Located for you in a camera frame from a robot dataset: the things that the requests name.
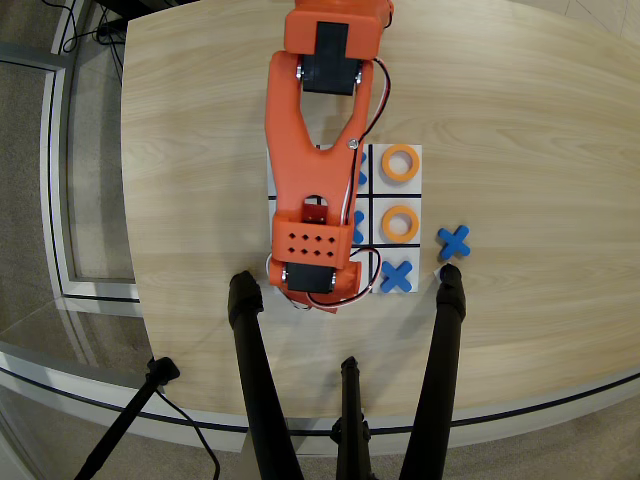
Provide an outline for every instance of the cable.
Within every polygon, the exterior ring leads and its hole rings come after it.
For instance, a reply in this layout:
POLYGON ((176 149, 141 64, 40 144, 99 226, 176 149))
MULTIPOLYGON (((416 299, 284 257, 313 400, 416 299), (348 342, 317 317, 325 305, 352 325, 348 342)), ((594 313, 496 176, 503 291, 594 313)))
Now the cable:
POLYGON ((289 300, 291 305, 293 305, 296 310, 302 310, 303 312, 308 312, 309 310, 311 310, 311 307, 309 305, 296 302, 293 298, 289 297, 286 293, 284 293, 282 289, 279 288, 278 290, 280 290, 280 293, 284 296, 284 298, 289 300))
MULTIPOLYGON (((73 10, 70 9, 69 7, 67 7, 66 5, 57 5, 55 3, 50 3, 47 2, 47 0, 40 0, 42 3, 44 3, 45 5, 48 5, 50 7, 54 7, 54 8, 61 8, 63 10, 68 10, 69 11, 69 16, 71 17, 71 23, 73 25, 73 37, 71 37, 69 40, 76 40, 76 44, 73 46, 73 48, 76 48, 76 45, 78 44, 77 39, 79 37, 78 35, 78 30, 76 30, 76 17, 73 14, 73 10)), ((73 50, 73 48, 71 50, 65 50, 65 46, 68 42, 65 42, 64 45, 62 46, 62 51, 65 53, 69 53, 73 50)))
POLYGON ((86 37, 87 35, 93 35, 94 33, 96 33, 95 30, 92 30, 91 32, 87 32, 87 33, 81 33, 79 35, 74 35, 73 37, 71 37, 69 40, 67 40, 66 42, 64 42, 64 44, 62 45, 62 51, 64 53, 71 53, 73 51, 74 48, 76 48, 76 46, 78 45, 78 38, 82 38, 82 37, 86 37), (75 45, 73 46, 73 48, 71 48, 70 50, 67 50, 67 45, 71 42, 75 41, 75 45))
POLYGON ((178 412, 180 415, 182 415, 187 420, 187 422, 189 422, 189 424, 195 429, 196 433, 198 434, 198 438, 202 442, 202 446, 207 451, 207 453, 211 457, 211 460, 213 460, 213 463, 216 466, 216 471, 213 474, 213 480, 218 480, 218 478, 220 477, 220 462, 218 461, 218 458, 216 457, 215 453, 213 453, 213 450, 211 450, 211 447, 209 447, 209 444, 205 440, 204 435, 202 435, 202 432, 200 431, 200 428, 198 428, 198 426, 196 425, 196 422, 194 422, 191 419, 191 417, 189 415, 187 415, 180 407, 178 407, 177 405, 173 404, 168 398, 166 398, 164 395, 162 395, 160 393, 160 390, 156 389, 156 393, 158 394, 158 396, 162 400, 165 401, 165 403, 167 403, 167 405, 169 405, 176 412, 178 412))
MULTIPOLYGON (((381 58, 376 57, 373 59, 373 61, 376 62, 378 65, 380 65, 380 68, 382 68, 382 71, 384 72, 384 80, 385 80, 384 89, 382 90, 382 97, 380 97, 380 103, 378 103, 378 108, 376 109, 376 113, 373 116, 373 119, 371 120, 371 123, 369 124, 367 129, 360 136, 360 139, 358 140, 358 145, 362 143, 362 141, 364 140, 364 137, 366 137, 369 134, 369 132, 373 129, 375 124, 378 122, 378 120, 382 116, 382 112, 384 112, 384 109, 387 106, 387 102, 389 101, 389 96, 391 95, 391 76, 389 75, 387 66, 384 64, 381 58)), ((354 150, 353 152, 353 162, 351 165, 351 180, 349 181, 349 193, 347 194, 349 200, 347 201, 347 212, 346 212, 347 214, 342 219, 343 223, 346 223, 349 217, 351 216, 351 203, 353 200, 353 192, 355 190, 354 183, 355 183, 357 159, 358 159, 358 149, 354 150)))
POLYGON ((361 292, 359 292, 357 295, 355 295, 355 296, 353 296, 351 298, 347 298, 345 300, 341 300, 339 302, 334 302, 334 303, 321 303, 321 302, 318 302, 318 301, 314 300, 313 297, 311 297, 311 294, 307 293, 307 300, 309 300, 309 303, 311 303, 311 305, 313 305, 316 308, 336 308, 336 307, 344 307, 346 305, 351 305, 352 303, 356 303, 358 300, 361 300, 362 298, 367 296, 367 294, 373 288, 373 285, 376 283, 376 281, 380 277, 380 270, 381 270, 381 267, 382 267, 382 257, 380 256, 380 252, 378 250, 376 250, 375 248, 373 248, 373 247, 364 247, 364 248, 361 248, 361 249, 356 250, 355 252, 353 252, 351 255, 349 255, 349 258, 351 258, 354 255, 357 255, 359 253, 362 253, 362 252, 375 253, 378 256, 378 265, 376 266, 375 274, 373 275, 373 277, 371 278, 371 280, 369 281, 367 286, 361 292))
POLYGON ((120 64, 120 68, 124 69, 124 66, 122 64, 122 61, 120 60, 120 56, 118 55, 118 51, 116 50, 116 44, 120 45, 124 45, 124 42, 120 41, 120 42, 116 42, 113 37, 111 36, 111 31, 113 30, 111 27, 109 27, 108 25, 106 25, 104 22, 106 22, 107 20, 107 13, 109 12, 106 8, 104 8, 102 5, 100 5, 100 8, 102 9, 102 16, 100 17, 100 21, 98 22, 98 28, 96 28, 96 41, 100 44, 100 45, 108 45, 109 46, 109 51, 111 52, 111 59, 113 60, 113 65, 116 69, 116 75, 118 75, 118 82, 120 83, 120 86, 122 86, 122 75, 120 74, 120 70, 118 69, 118 64, 120 64), (107 35, 109 37, 109 42, 102 42, 100 41, 100 29, 106 27, 107 29, 107 35))

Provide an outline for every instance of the tic-tac-toe board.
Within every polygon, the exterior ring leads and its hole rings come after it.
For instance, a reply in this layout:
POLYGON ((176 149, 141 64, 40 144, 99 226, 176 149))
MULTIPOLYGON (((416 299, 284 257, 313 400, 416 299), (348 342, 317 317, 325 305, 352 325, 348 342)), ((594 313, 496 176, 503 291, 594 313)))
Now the tic-tac-toe board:
MULTIPOLYGON (((374 247, 382 258, 382 272, 373 293, 412 293, 420 279, 420 223, 422 205, 422 146, 365 144, 358 177, 356 223, 352 252, 374 247)), ((269 225, 273 225, 278 193, 267 153, 269 225)), ((373 277, 377 257, 363 252, 361 289, 373 277)))

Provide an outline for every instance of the orange bracket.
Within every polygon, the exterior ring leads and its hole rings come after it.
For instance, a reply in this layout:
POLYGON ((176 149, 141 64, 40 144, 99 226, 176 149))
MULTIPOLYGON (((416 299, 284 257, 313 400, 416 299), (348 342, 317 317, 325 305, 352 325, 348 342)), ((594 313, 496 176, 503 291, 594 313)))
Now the orange bracket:
MULTIPOLYGON (((371 59, 377 55, 391 11, 388 0, 297 0, 296 9, 287 17, 287 51, 276 52, 271 59, 265 130, 278 199, 270 282, 300 303, 309 304, 307 295, 288 289, 287 263, 335 269, 333 291, 314 296, 321 303, 352 297, 360 287, 361 264, 349 261, 355 191, 350 208, 347 203, 352 171, 360 171, 362 143, 357 145, 355 157, 354 148, 367 127, 373 85, 371 59), (346 56, 362 60, 353 114, 329 150, 319 150, 311 142, 300 111, 302 85, 296 75, 299 55, 314 54, 318 22, 348 24, 346 56), (324 202, 310 204, 309 198, 324 202)), ((326 310, 335 312, 335 308, 326 310)))

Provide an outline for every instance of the black tripod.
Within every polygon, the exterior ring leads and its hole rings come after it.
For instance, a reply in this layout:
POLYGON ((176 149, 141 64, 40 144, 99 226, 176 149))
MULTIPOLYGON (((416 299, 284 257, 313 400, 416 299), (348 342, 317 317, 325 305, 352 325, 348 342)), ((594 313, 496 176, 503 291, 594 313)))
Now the black tripod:
POLYGON ((113 422, 113 425, 109 427, 107 433, 104 434, 91 454, 87 457, 80 472, 76 475, 76 480, 93 478, 93 476, 98 473, 98 470, 102 468, 104 462, 109 458, 113 449, 116 448, 120 439, 127 432, 129 426, 142 411, 156 389, 160 385, 166 385, 171 380, 180 376, 180 371, 176 365, 167 357, 161 358, 160 360, 151 360, 147 364, 147 367, 149 367, 149 373, 146 375, 144 385, 140 387, 138 393, 131 399, 122 413, 116 418, 116 421, 113 422))
MULTIPOLYGON (((466 302, 460 270, 445 265, 440 278, 429 360, 400 480, 440 479, 444 471, 466 302)), ((260 476, 263 480, 301 480, 258 325, 262 295, 249 272, 231 280, 228 308, 260 476)), ((331 432, 338 444, 337 480, 376 478, 369 458, 371 435, 361 413, 357 365, 353 357, 342 364, 342 417, 331 432)))

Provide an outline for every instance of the black cable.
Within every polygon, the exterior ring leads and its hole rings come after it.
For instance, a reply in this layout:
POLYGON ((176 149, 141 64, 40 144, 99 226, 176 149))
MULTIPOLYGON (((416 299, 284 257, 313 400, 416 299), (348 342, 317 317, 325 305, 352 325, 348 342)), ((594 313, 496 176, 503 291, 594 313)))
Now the black cable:
MULTIPOLYGON (((387 91, 383 93, 384 98, 382 99, 382 105, 380 106, 380 110, 376 113, 376 116, 373 117, 373 120, 371 120, 369 127, 367 127, 364 133, 360 136, 360 139, 358 140, 358 145, 362 143, 362 141, 364 140, 364 137, 366 137, 369 134, 369 132, 373 129, 375 124, 378 122, 378 119, 382 116, 382 112, 384 112, 384 109, 387 106, 387 102, 389 101, 389 96, 391 95, 391 77, 389 76, 389 71, 387 70, 386 65, 378 57, 374 58, 373 61, 376 62, 378 65, 380 65, 380 68, 382 68, 382 71, 384 72, 384 76, 387 80, 387 91)), ((351 215, 351 201, 353 200, 353 192, 355 191, 354 182, 355 182, 355 176, 356 176, 357 159, 358 159, 358 149, 354 150, 353 152, 353 162, 351 165, 351 181, 349 182, 349 200, 347 203, 347 215, 346 215, 347 219, 351 215)))
POLYGON ((73 48, 71 50, 66 50, 65 46, 67 45, 68 41, 64 43, 64 45, 62 46, 62 51, 64 53, 69 53, 71 52, 74 48, 76 48, 76 45, 78 44, 77 39, 79 37, 78 35, 78 30, 76 30, 76 17, 73 14, 73 10, 70 9, 69 7, 67 7, 66 5, 57 5, 55 3, 50 3, 47 0, 40 0, 42 3, 44 3, 45 5, 48 5, 50 7, 55 7, 55 8, 62 8, 63 10, 68 10, 69 11, 69 15, 71 16, 71 23, 73 25, 73 37, 71 37, 69 40, 76 40, 76 44, 73 46, 73 48))
POLYGON ((93 35, 94 33, 96 33, 96 30, 92 30, 90 32, 86 32, 86 33, 81 33, 79 35, 74 35, 73 37, 71 37, 69 40, 67 40, 66 42, 64 42, 64 44, 62 45, 62 51, 64 53, 71 53, 76 46, 78 45, 78 39, 82 38, 82 37, 86 37, 87 35, 93 35), (73 48, 67 50, 67 44, 69 44, 70 42, 75 41, 76 43, 73 45, 73 48))
POLYGON ((106 8, 104 8, 102 5, 100 5, 100 8, 102 9, 102 15, 100 17, 100 21, 98 22, 98 28, 96 28, 95 39, 100 45, 108 45, 109 46, 109 51, 111 52, 111 59, 113 60, 113 65, 114 65, 114 67, 116 69, 116 75, 118 76, 118 82, 120 83, 120 85, 122 85, 122 75, 120 74, 120 70, 118 69, 118 64, 120 64, 121 68, 123 68, 123 65, 122 65, 122 61, 120 60, 120 56, 118 55, 118 51, 116 50, 116 44, 117 45, 119 45, 119 44, 124 45, 124 42, 116 42, 113 39, 113 37, 111 36, 111 32, 110 32, 110 30, 112 30, 112 28, 105 24, 105 22, 107 21, 107 13, 109 11, 106 8), (109 37, 109 41, 108 42, 102 42, 100 40, 99 32, 101 31, 101 29, 103 27, 106 27, 106 29, 107 29, 107 36, 109 37))
POLYGON ((373 285, 376 283, 376 281, 378 280, 378 278, 380 277, 380 269, 382 268, 382 256, 380 255, 380 252, 372 247, 363 247, 360 248, 359 250, 353 252, 351 255, 349 255, 349 258, 353 257, 354 255, 357 255, 361 252, 366 252, 366 251, 371 251, 372 253, 375 253, 378 256, 378 265, 376 266, 376 271, 373 274, 373 277, 371 277, 371 280, 369 281, 369 283, 367 284, 367 286, 359 293, 357 293, 356 295, 354 295, 351 298, 345 298, 344 300, 340 300, 339 302, 333 302, 333 303, 322 303, 317 301, 315 298, 313 298, 311 296, 310 293, 307 293, 307 299, 311 301, 311 304, 318 308, 338 308, 338 307, 342 307, 344 305, 349 305, 352 303, 357 302, 358 300, 360 300, 362 297, 364 297, 365 295, 368 295, 369 292, 373 289, 373 285))
POLYGON ((211 457, 211 460, 213 460, 213 463, 216 466, 216 472, 213 474, 213 480, 218 480, 218 477, 220 477, 220 462, 218 461, 218 458, 216 457, 215 453, 213 453, 213 450, 211 450, 211 447, 209 447, 209 444, 205 440, 204 435, 202 435, 200 428, 198 428, 196 423, 191 419, 189 415, 187 415, 180 407, 173 404, 168 398, 162 395, 159 390, 156 389, 156 393, 162 400, 164 400, 167 403, 167 405, 169 405, 176 412, 182 415, 187 420, 187 422, 189 422, 189 424, 191 424, 191 426, 195 429, 196 433, 198 434, 198 438, 202 442, 202 446, 207 451, 207 453, 211 457))

